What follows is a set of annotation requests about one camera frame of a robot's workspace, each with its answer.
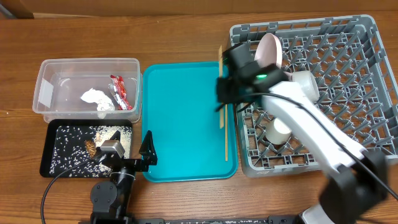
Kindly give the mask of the brown food scrap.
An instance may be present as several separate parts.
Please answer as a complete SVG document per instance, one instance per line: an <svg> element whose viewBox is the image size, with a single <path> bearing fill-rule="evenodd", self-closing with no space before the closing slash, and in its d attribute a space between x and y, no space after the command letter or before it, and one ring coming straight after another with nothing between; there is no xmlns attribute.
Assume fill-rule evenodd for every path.
<svg viewBox="0 0 398 224"><path fill-rule="evenodd" d="M93 141L86 140L85 148L86 148L86 151L88 152L90 158L94 158L94 156L96 154L96 144Z"/></svg>

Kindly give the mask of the white napkin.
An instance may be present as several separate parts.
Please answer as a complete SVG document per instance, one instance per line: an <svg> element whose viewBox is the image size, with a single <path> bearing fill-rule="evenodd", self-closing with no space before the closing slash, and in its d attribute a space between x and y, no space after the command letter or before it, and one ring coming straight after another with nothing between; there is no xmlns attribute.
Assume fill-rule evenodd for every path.
<svg viewBox="0 0 398 224"><path fill-rule="evenodd" d="M108 97L103 91L95 90L90 88L84 92L80 97L81 100L87 103L96 103L98 111L115 111L116 108L110 97Z"/></svg>

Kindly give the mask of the red silver snack wrapper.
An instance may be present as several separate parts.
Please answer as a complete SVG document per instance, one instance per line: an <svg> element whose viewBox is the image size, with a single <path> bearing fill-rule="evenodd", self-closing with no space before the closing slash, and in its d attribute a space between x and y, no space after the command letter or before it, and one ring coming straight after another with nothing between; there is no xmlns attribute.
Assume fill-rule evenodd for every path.
<svg viewBox="0 0 398 224"><path fill-rule="evenodd" d="M109 91L119 105L120 110L132 110L127 100L126 88L122 76L110 75L112 83L108 85Z"/></svg>

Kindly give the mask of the large white plate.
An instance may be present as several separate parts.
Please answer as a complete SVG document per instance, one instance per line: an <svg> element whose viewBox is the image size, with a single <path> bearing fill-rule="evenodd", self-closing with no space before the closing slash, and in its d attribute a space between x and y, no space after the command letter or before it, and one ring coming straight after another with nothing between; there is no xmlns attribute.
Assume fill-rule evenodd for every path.
<svg viewBox="0 0 398 224"><path fill-rule="evenodd" d="M282 46L278 37L274 34L265 34L257 46L254 59L260 67L275 64L281 68Z"/></svg>

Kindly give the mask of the white cup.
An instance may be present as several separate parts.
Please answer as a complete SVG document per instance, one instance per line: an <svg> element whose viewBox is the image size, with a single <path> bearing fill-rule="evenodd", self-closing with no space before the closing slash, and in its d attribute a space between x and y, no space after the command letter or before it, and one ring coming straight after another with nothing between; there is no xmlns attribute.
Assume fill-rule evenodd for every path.
<svg viewBox="0 0 398 224"><path fill-rule="evenodd" d="M266 124L266 138L275 145L284 144L289 140L292 130L279 118Z"/></svg>

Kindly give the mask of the grey bowl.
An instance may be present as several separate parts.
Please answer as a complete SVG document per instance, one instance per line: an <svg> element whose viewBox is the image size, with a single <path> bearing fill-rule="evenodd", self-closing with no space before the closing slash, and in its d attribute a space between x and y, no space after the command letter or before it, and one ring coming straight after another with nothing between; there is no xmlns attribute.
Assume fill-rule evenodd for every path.
<svg viewBox="0 0 398 224"><path fill-rule="evenodd" d="M299 71L292 73L292 81L300 85L305 96L312 102L316 103L320 97L318 86L313 74L308 71Z"/></svg>

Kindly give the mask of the small pink bowl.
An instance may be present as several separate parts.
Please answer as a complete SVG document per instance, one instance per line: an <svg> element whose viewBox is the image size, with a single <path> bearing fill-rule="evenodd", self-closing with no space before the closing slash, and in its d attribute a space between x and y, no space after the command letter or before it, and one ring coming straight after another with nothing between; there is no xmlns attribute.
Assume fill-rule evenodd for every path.
<svg viewBox="0 0 398 224"><path fill-rule="evenodd" d="M292 81L292 74L289 72L284 72L284 73L287 75L289 81Z"/></svg>

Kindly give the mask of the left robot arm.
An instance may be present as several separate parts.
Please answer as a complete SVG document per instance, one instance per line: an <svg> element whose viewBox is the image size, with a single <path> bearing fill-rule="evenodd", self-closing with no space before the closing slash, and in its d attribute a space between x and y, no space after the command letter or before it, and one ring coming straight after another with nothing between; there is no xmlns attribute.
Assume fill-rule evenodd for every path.
<svg viewBox="0 0 398 224"><path fill-rule="evenodd" d="M96 148L94 163L109 167L111 174L108 181L97 183L91 190L91 223L137 223L127 212L136 173L147 172L157 164L158 158L151 131L146 132L139 149L140 159L124 157L120 138L121 133L116 131L110 140Z"/></svg>

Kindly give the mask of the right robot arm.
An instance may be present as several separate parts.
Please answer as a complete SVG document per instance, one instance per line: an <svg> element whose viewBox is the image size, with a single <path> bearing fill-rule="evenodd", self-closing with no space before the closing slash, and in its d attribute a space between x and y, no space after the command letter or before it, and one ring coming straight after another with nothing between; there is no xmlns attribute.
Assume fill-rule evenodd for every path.
<svg viewBox="0 0 398 224"><path fill-rule="evenodd" d="M397 197L388 185L384 153L368 151L336 127L276 64L260 66L248 43L219 55L221 67L228 69L228 76L216 83L220 105L260 102L291 129L328 178L318 203L298 214L294 223L355 223L388 195Z"/></svg>

